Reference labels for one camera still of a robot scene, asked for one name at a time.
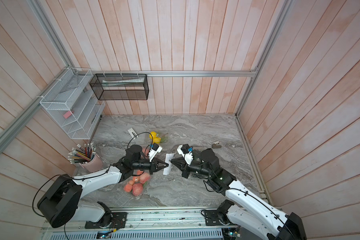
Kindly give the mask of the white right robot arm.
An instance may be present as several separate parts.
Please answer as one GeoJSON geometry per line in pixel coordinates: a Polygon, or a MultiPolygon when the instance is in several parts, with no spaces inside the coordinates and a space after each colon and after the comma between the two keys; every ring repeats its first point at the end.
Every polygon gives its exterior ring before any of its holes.
{"type": "Polygon", "coordinates": [[[237,177],[222,168],[219,158],[209,148],[197,156],[189,145],[180,145],[181,155],[171,163],[188,178],[199,175],[209,192],[216,192],[226,200],[214,211],[202,211],[207,225],[237,225],[262,240],[305,240],[307,238],[302,219],[295,213],[286,214],[273,207],[247,187],[237,177]]]}

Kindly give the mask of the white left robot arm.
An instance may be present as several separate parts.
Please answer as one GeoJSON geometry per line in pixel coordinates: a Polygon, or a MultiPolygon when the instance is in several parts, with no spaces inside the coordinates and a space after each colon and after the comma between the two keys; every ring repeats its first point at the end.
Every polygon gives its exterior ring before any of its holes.
{"type": "Polygon", "coordinates": [[[54,183],[37,203],[33,211],[44,217],[52,228],[64,226],[69,221],[84,221],[88,228],[108,228],[116,225],[112,211],[104,203],[83,205],[81,198],[103,187],[122,183],[130,177],[139,177],[139,171],[151,175],[168,167],[157,159],[162,147],[154,143],[145,155],[143,148],[132,145],[117,163],[105,170],[84,176],[70,177],[67,174],[53,177],[54,183]]]}

